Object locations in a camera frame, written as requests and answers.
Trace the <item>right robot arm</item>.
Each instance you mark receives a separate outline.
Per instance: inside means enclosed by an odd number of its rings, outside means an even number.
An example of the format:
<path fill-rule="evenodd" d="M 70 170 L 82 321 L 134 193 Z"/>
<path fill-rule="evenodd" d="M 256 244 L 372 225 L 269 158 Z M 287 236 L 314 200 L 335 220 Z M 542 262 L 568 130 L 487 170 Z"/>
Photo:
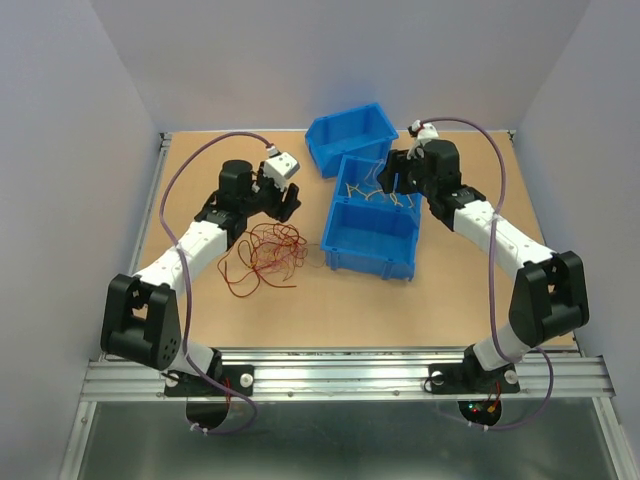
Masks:
<path fill-rule="evenodd" d="M 508 320 L 464 351 L 459 362 L 429 370 L 424 388 L 442 394 L 482 394 L 494 386 L 518 391 L 516 363 L 546 341 L 568 334 L 589 320 L 581 258 L 558 253 L 518 230 L 477 189 L 462 181 L 459 151 L 448 140 L 431 140 L 410 150 L 392 150 L 377 181 L 386 194 L 422 195 L 431 214 L 466 238 L 513 281 Z"/>

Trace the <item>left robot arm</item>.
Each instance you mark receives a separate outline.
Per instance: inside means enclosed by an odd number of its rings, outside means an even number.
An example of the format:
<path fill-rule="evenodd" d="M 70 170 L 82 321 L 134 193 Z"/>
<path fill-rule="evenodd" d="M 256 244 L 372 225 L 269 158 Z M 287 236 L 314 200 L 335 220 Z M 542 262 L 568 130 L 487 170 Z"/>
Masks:
<path fill-rule="evenodd" d="M 299 168 L 288 153 L 257 168 L 245 160 L 225 161 L 217 189 L 177 243 L 147 267 L 118 274 L 109 283 L 102 351 L 165 373 L 174 382 L 188 380 L 202 394 L 223 395 L 229 389 L 250 394 L 250 373 L 225 376 L 220 352 L 188 339 L 178 301 L 192 295 L 192 281 L 228 252 L 250 217 L 265 214 L 278 222 L 291 217 L 301 204 L 291 181 Z"/>

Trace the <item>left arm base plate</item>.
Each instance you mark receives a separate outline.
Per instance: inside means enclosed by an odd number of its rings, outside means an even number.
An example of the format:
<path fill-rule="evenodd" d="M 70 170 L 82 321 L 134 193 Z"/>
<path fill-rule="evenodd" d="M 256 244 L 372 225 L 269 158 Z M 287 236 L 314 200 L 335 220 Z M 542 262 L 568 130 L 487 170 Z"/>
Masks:
<path fill-rule="evenodd" d="M 217 382 L 222 388 L 213 386 L 201 376 L 178 371 L 162 373 L 165 380 L 164 396 L 186 399 L 185 414 L 192 430 L 207 434 L 225 433 L 223 423 L 230 418 L 233 400 L 238 407 L 253 408 L 245 400 L 251 398 L 254 389 L 255 367 L 250 364 L 230 365 L 222 368 Z"/>

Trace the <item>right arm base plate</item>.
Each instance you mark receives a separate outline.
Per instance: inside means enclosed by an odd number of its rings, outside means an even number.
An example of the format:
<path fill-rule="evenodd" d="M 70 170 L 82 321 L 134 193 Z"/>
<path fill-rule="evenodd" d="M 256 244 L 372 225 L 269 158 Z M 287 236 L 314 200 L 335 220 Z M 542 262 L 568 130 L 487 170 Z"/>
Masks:
<path fill-rule="evenodd" d="M 494 427 L 501 418 L 502 396 L 520 392 L 512 364 L 486 372 L 463 362 L 430 365 L 423 390 L 433 395 L 457 395 L 462 417 L 472 425 Z"/>

